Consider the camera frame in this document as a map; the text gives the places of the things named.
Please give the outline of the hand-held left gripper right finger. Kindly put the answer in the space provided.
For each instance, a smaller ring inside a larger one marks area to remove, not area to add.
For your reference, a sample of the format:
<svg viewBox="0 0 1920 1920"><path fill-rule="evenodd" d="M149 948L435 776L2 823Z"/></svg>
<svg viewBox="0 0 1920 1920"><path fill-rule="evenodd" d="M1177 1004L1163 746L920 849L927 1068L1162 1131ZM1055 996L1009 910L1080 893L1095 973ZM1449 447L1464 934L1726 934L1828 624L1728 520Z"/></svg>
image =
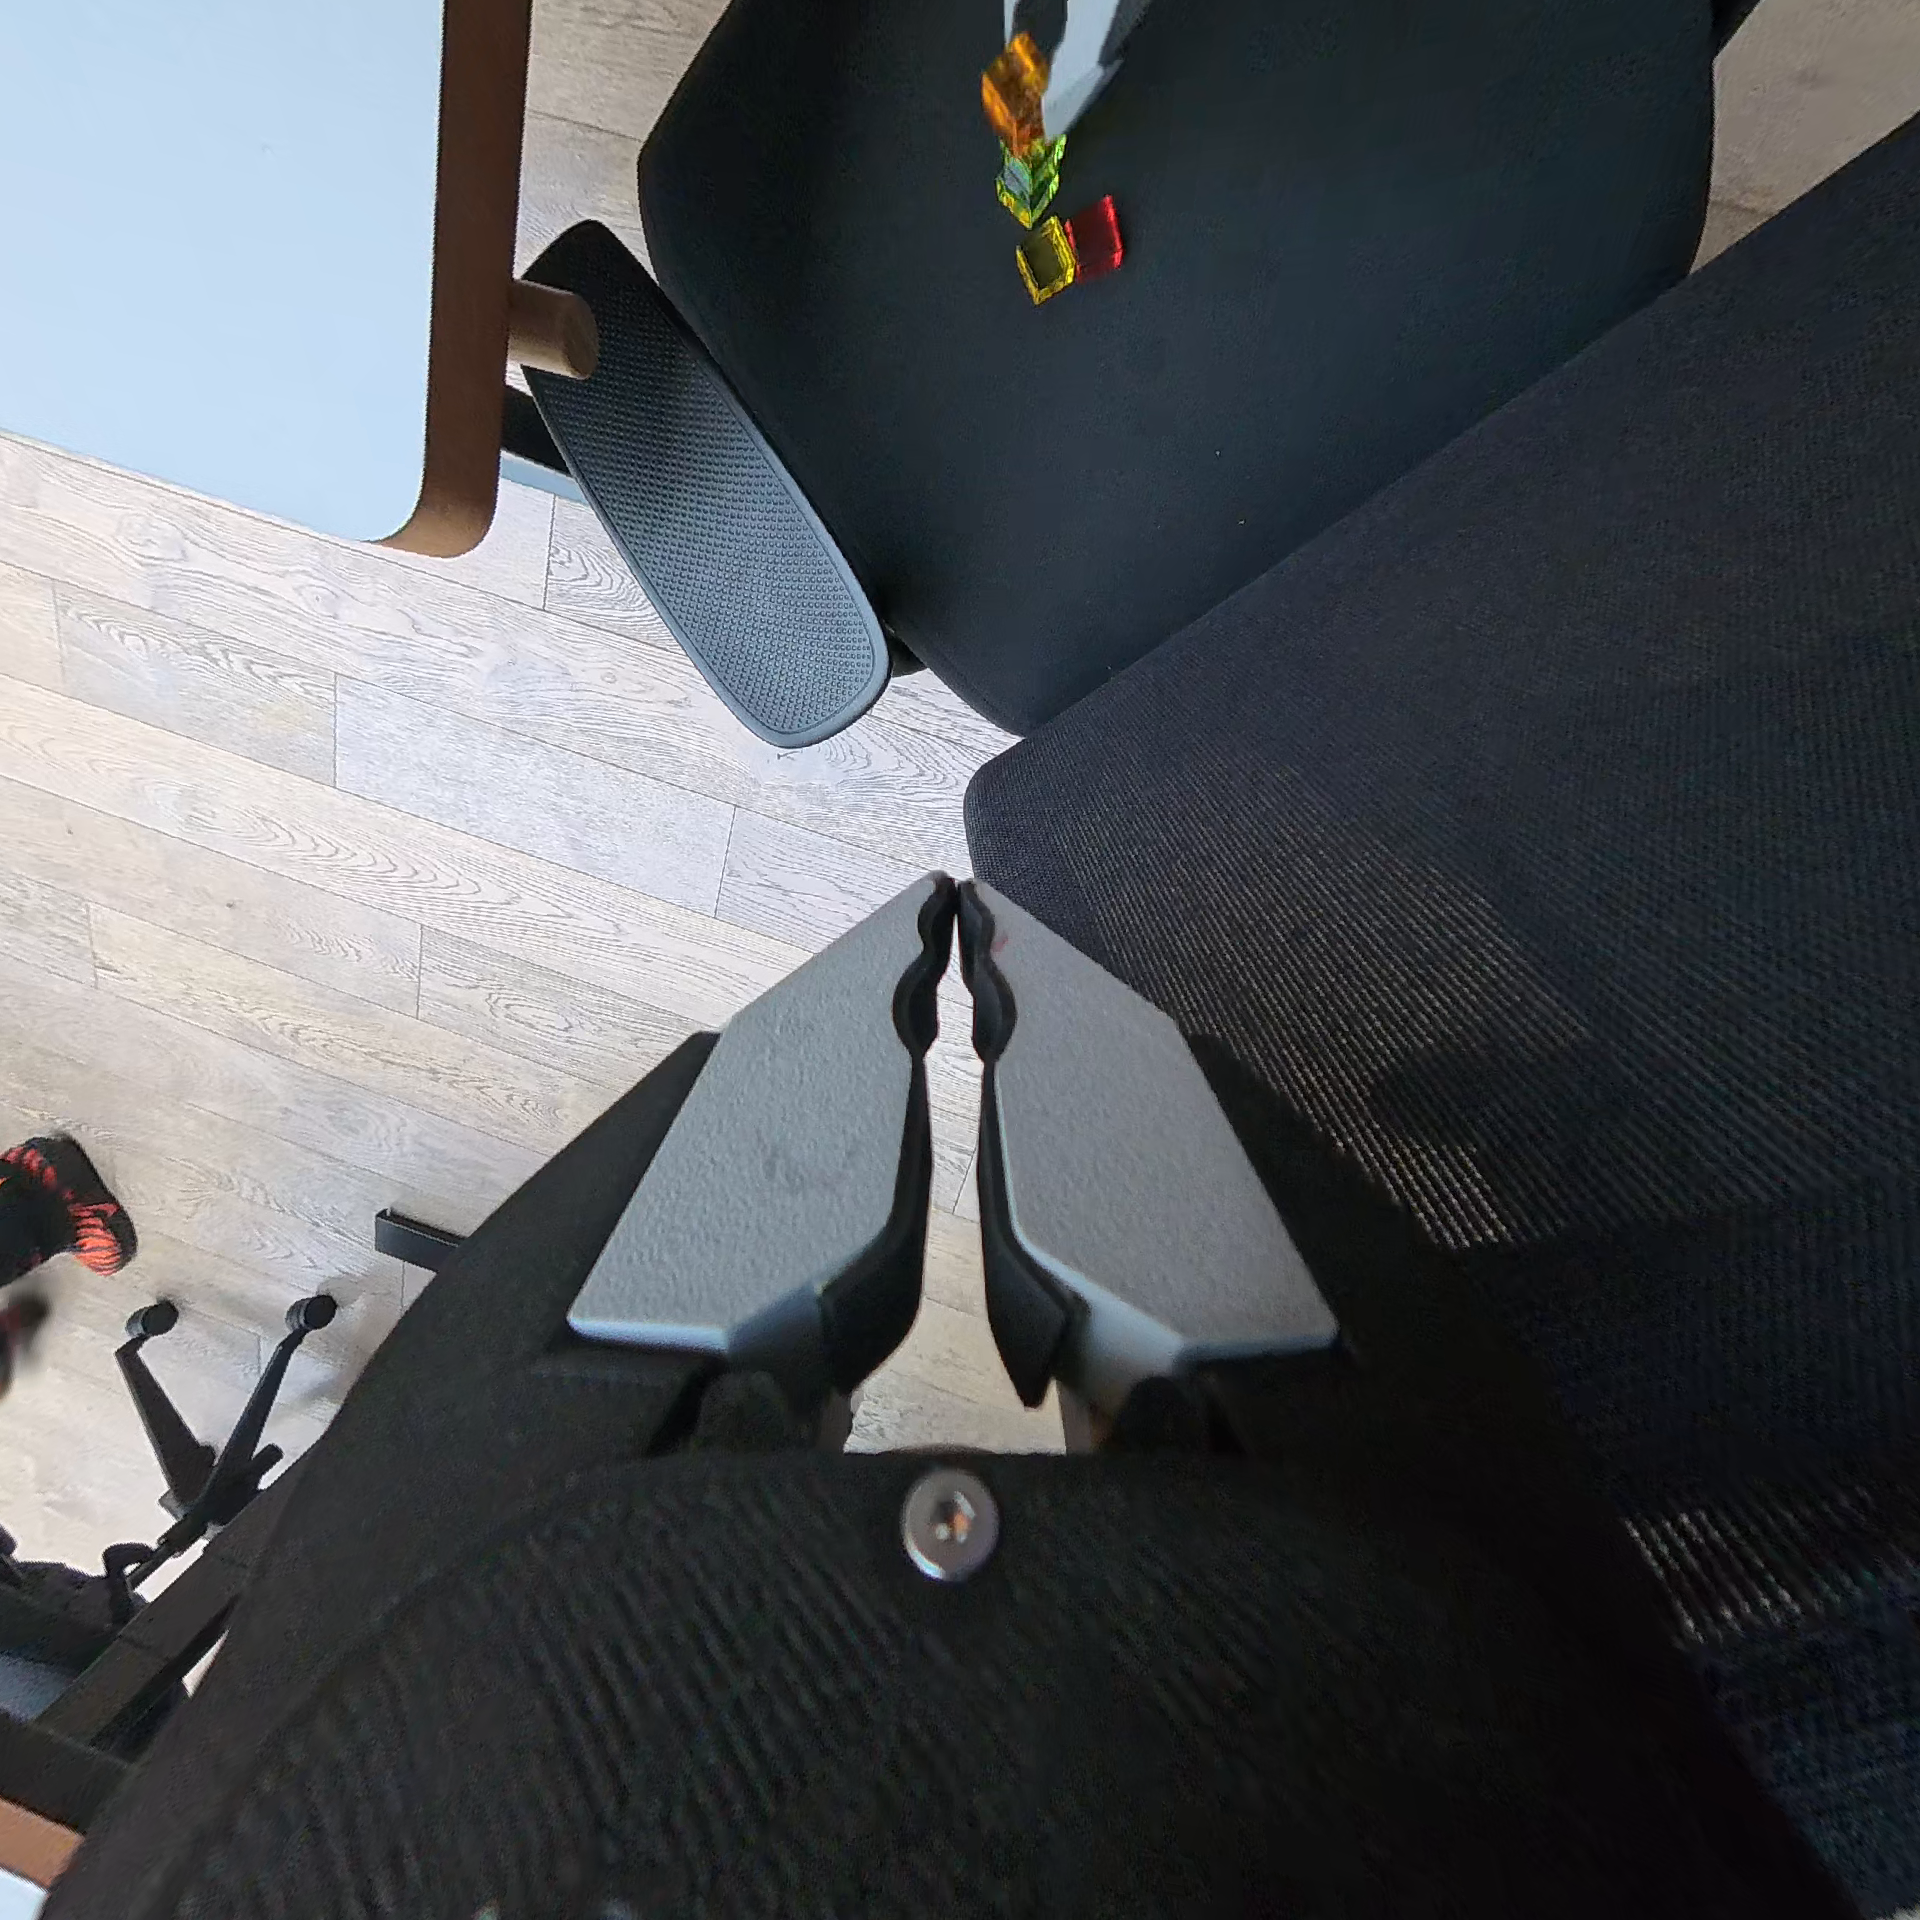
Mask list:
<svg viewBox="0 0 1920 1920"><path fill-rule="evenodd" d="M1340 1325L1176 1021L980 880L957 899L980 1060L986 1315L1022 1404L1091 1449L1147 1379L1336 1349Z"/></svg>

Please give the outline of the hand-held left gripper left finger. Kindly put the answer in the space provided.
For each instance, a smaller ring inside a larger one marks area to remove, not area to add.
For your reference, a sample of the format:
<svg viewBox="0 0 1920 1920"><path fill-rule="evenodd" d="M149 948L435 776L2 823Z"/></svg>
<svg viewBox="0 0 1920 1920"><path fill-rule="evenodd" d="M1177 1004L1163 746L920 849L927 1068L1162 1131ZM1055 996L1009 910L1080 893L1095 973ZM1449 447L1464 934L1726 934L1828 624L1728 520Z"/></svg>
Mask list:
<svg viewBox="0 0 1920 1920"><path fill-rule="evenodd" d="M570 1360L766 1376L848 1445L920 1311L956 908L916 878L726 1023L568 1308Z"/></svg>

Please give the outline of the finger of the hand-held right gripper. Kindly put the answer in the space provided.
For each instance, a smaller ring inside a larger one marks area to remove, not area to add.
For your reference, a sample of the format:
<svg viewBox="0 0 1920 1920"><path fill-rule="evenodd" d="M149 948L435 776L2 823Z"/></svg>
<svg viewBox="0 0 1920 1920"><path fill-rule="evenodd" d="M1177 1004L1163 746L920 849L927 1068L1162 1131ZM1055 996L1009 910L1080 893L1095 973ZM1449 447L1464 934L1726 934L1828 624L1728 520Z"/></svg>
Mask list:
<svg viewBox="0 0 1920 1920"><path fill-rule="evenodd" d="M1042 125L1066 134L1114 77L1150 1L1006 1L1003 35L1028 33L1048 69Z"/></svg>

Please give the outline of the orange transparent cube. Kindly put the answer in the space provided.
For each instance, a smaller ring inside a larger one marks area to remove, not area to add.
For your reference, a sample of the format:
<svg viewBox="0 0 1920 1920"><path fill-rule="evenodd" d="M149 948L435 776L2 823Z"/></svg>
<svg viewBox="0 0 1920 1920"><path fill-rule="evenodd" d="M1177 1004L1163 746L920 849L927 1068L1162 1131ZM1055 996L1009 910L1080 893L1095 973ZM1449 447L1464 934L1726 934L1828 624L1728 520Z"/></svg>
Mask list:
<svg viewBox="0 0 1920 1920"><path fill-rule="evenodd" d="M1043 143L1050 61L1036 38L1017 29L980 74L980 106L997 139L1016 156Z"/></svg>

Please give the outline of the blue-grey desk with wooden edge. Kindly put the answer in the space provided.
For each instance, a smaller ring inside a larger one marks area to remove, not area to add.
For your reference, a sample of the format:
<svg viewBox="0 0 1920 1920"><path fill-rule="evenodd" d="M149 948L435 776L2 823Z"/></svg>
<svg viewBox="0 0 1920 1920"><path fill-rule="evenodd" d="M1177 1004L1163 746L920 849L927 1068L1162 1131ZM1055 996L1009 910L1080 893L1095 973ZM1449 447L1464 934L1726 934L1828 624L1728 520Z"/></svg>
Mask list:
<svg viewBox="0 0 1920 1920"><path fill-rule="evenodd" d="M527 1L5 1L8 438L339 540L472 552L510 365Z"/></svg>

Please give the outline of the black office chair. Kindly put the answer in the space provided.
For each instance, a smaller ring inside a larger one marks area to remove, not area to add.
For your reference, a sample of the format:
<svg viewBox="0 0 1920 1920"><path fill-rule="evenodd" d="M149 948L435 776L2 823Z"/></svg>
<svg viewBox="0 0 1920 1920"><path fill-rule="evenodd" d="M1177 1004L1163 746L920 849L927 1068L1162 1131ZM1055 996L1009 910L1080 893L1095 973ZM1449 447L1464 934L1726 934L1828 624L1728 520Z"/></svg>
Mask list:
<svg viewBox="0 0 1920 1920"><path fill-rule="evenodd" d="M653 281L976 871L1531 1348L1760 1777L1916 1914L1916 4L1142 4L1031 307L1006 4L728 4Z"/></svg>

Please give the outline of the black caster chair base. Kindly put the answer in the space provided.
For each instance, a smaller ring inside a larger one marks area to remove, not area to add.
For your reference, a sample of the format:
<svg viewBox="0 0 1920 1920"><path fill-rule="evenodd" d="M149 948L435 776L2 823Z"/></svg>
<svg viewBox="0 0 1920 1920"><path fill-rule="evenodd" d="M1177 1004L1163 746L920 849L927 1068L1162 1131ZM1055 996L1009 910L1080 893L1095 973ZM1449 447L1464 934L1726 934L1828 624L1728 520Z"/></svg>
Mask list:
<svg viewBox="0 0 1920 1920"><path fill-rule="evenodd" d="M143 1348L174 1332L180 1308L155 1299L132 1311L125 1338L112 1357L130 1394L163 1480L160 1498L172 1523L155 1545L110 1547L105 1569L136 1586L205 1535L232 1523L261 1491L265 1476L282 1462L282 1449L261 1439L275 1408L279 1386L293 1354L310 1333L324 1332L337 1313L329 1293L312 1293L286 1308L284 1338L263 1363L235 1424L219 1448L202 1442L186 1424L168 1390L155 1379Z"/></svg>

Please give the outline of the red black shoe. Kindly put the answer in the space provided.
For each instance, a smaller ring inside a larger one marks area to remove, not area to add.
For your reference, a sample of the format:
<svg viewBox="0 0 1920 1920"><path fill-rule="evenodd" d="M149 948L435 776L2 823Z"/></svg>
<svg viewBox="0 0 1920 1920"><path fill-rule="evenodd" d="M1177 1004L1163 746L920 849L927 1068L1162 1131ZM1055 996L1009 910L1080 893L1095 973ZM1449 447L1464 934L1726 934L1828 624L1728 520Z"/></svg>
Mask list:
<svg viewBox="0 0 1920 1920"><path fill-rule="evenodd" d="M130 1212L80 1140L34 1135L2 1152L2 1284L71 1255L112 1277L137 1255Z"/></svg>

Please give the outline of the black post with grey foot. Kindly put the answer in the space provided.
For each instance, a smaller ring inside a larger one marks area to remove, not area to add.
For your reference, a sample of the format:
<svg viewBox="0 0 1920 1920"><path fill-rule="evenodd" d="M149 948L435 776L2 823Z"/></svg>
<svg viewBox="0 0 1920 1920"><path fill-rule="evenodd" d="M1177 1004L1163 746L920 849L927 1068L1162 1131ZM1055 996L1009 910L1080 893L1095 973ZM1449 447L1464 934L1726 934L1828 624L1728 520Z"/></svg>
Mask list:
<svg viewBox="0 0 1920 1920"><path fill-rule="evenodd" d="M585 506L585 491L527 391L508 384L500 403L500 477Z"/></svg>

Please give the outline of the black metal frame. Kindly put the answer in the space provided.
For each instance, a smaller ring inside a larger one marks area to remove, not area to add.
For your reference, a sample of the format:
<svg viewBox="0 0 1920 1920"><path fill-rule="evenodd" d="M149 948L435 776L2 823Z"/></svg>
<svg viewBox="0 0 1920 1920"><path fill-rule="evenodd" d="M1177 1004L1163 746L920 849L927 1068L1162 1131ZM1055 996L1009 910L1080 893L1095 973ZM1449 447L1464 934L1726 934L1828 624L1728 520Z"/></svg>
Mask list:
<svg viewBox="0 0 1920 1920"><path fill-rule="evenodd" d="M84 1830L183 1703L256 1560L205 1545L142 1596L133 1575L151 1557L115 1544L87 1572L20 1557L3 1535L3 1803Z"/></svg>

